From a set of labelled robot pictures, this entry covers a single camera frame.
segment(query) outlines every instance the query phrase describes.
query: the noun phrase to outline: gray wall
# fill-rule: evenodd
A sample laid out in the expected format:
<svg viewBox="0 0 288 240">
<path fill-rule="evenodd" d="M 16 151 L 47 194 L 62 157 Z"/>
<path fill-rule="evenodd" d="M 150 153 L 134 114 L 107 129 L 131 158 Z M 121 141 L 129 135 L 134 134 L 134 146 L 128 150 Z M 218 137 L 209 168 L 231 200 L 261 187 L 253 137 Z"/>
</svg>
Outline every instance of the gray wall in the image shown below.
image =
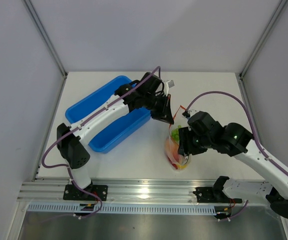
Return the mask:
<svg viewBox="0 0 288 240">
<path fill-rule="evenodd" d="M 33 0 L 68 71 L 239 72 L 279 0 Z"/>
<path fill-rule="evenodd" d="M 20 0 L 0 0 L 0 240 L 36 163 L 62 78 Z"/>
<path fill-rule="evenodd" d="M 264 145 L 288 166 L 288 6 L 245 83 Z"/>
</svg>

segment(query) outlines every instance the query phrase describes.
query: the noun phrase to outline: metal corner post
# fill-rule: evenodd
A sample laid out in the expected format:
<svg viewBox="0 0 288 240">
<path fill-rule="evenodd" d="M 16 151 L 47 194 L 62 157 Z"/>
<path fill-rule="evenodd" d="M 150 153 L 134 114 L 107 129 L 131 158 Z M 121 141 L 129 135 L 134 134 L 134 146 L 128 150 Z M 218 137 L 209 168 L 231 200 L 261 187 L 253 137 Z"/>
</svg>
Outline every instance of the metal corner post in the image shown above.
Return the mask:
<svg viewBox="0 0 288 240">
<path fill-rule="evenodd" d="M 43 26 L 43 24 L 42 24 L 38 14 L 37 14 L 37 12 L 36 12 L 36 9 L 35 9 L 33 3 L 31 2 L 31 0 L 22 0 L 22 2 L 24 4 L 25 8 L 27 9 L 30 17 L 32 18 L 32 20 L 33 20 L 38 32 L 40 33 L 42 39 L 44 40 L 44 42 L 45 42 L 45 44 L 46 44 L 46 46 L 47 46 L 47 48 L 48 48 L 48 50 L 50 52 L 50 55 L 53 57 L 55 63 L 57 64 L 57 67 L 58 67 L 60 73 L 64 77 L 66 77 L 67 72 L 65 71 L 65 68 L 64 68 L 64 66 L 63 66 L 63 64 L 62 64 L 62 62 L 61 62 L 61 60 L 60 60 L 60 58 L 59 58 L 59 56 L 58 56 L 58 54 L 57 54 L 57 52 L 55 50 L 54 45 L 50 41 L 50 38 L 49 38 L 49 36 L 48 36 L 48 34 L 46 32 L 46 29 Z"/>
<path fill-rule="evenodd" d="M 279 2 L 279 4 L 278 4 L 277 8 L 275 9 L 272 17 L 268 21 L 263 33 L 261 34 L 259 40 L 257 41 L 255 48 L 253 49 L 251 55 L 247 59 L 247 62 L 244 65 L 243 70 L 241 71 L 241 74 L 240 74 L 241 80 L 243 80 L 248 69 L 250 68 L 250 66 L 252 65 L 252 63 L 254 62 L 256 57 L 258 56 L 259 52 L 262 50 L 262 48 L 265 45 L 270 33 L 272 32 L 272 30 L 276 26 L 277 21 L 279 20 L 283 11 L 286 9 L 287 5 L 288 5 L 288 0 L 281 0 Z"/>
</svg>

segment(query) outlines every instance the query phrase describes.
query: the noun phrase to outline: blue bin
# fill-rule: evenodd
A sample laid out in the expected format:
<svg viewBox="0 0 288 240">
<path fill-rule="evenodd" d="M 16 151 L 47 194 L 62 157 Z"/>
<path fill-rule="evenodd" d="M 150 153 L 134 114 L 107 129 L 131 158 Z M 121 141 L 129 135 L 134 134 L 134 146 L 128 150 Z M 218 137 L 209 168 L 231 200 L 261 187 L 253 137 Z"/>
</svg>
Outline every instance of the blue bin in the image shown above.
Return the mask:
<svg viewBox="0 0 288 240">
<path fill-rule="evenodd" d="M 104 104 L 119 86 L 130 82 L 131 80 L 126 76 L 114 78 L 97 91 L 68 108 L 65 113 L 67 120 L 72 124 L 83 119 Z M 106 154 L 143 124 L 148 122 L 149 119 L 149 110 L 143 107 L 135 109 L 98 133 L 90 141 L 89 146 L 95 152 Z"/>
</svg>

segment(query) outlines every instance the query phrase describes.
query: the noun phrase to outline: clear plastic bag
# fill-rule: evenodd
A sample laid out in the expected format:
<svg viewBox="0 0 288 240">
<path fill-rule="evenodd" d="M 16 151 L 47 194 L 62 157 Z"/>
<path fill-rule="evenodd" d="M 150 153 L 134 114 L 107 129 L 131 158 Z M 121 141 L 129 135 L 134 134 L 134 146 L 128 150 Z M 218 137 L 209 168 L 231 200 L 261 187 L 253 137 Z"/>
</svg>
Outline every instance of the clear plastic bag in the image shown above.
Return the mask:
<svg viewBox="0 0 288 240">
<path fill-rule="evenodd" d="M 174 125 L 169 125 L 168 137 L 165 141 L 165 153 L 175 170 L 182 170 L 190 163 L 189 156 L 182 156 L 177 153 L 179 148 L 178 129 L 188 127 L 187 118 L 182 113 L 186 109 L 180 106 L 174 116 Z"/>
</svg>

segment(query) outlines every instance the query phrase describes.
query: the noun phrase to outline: table surface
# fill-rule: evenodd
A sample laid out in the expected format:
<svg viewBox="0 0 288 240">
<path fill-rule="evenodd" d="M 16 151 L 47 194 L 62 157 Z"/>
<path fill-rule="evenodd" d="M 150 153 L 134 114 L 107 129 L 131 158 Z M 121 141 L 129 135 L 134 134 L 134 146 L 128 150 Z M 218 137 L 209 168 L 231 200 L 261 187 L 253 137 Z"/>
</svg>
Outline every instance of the table surface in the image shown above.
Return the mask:
<svg viewBox="0 0 288 240">
<path fill-rule="evenodd" d="M 67 108 L 88 96 L 113 78 L 125 75 L 132 80 L 141 79 L 145 72 L 70 72 L 61 96 L 47 147 L 56 140 L 59 124 L 69 124 L 65 118 Z M 174 80 L 171 108 L 174 114 L 180 105 L 187 107 L 198 94 L 207 91 L 224 91 L 241 99 L 234 73 L 221 72 L 162 72 L 163 80 Z M 232 98 L 211 94 L 200 98 L 191 109 L 208 112 L 222 125 L 236 122 L 250 129 L 242 107 Z M 149 120 L 132 135 L 107 154 L 93 152 L 87 163 L 91 178 L 98 179 L 156 179 L 156 180 L 215 180 L 229 176 L 239 180 L 263 180 L 253 169 L 233 157 L 209 149 L 192 156 L 188 167 L 174 170 L 164 153 L 168 124 Z M 48 165 L 64 163 L 54 148 L 46 158 Z M 38 178 L 68 177 L 65 167 L 40 167 Z"/>
</svg>

